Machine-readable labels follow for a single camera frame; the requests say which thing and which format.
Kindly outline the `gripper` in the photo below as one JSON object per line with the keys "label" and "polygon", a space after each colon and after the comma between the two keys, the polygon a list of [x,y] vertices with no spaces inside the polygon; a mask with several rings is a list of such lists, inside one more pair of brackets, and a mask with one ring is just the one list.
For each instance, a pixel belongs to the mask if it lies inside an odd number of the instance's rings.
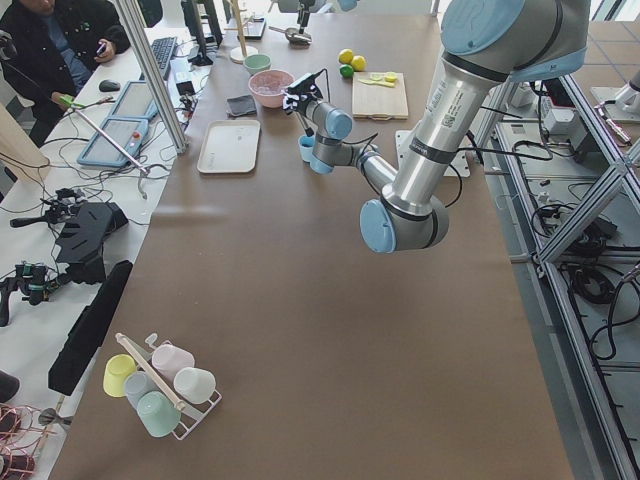
{"label": "gripper", "polygon": [[[297,21],[298,32],[303,34],[308,26],[309,11],[307,9],[299,9]],[[293,112],[304,113],[307,105],[311,101],[323,99],[323,94],[316,82],[316,79],[320,75],[320,72],[307,73],[296,79],[283,90],[284,98],[282,108],[287,114]]]}

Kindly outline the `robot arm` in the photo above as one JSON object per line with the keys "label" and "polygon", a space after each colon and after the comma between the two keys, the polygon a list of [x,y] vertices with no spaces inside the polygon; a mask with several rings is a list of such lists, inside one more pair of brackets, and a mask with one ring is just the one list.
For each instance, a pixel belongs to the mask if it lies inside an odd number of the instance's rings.
{"label": "robot arm", "polygon": [[358,169],[377,193],[360,211],[361,235],[377,253],[439,243],[448,214],[434,195],[487,93],[508,80],[557,78],[584,63],[590,6],[586,1],[454,1],[441,24],[442,53],[424,115],[408,151],[393,168],[372,147],[345,139],[349,114],[324,100],[307,74],[284,91],[283,108],[313,134],[311,168]]}

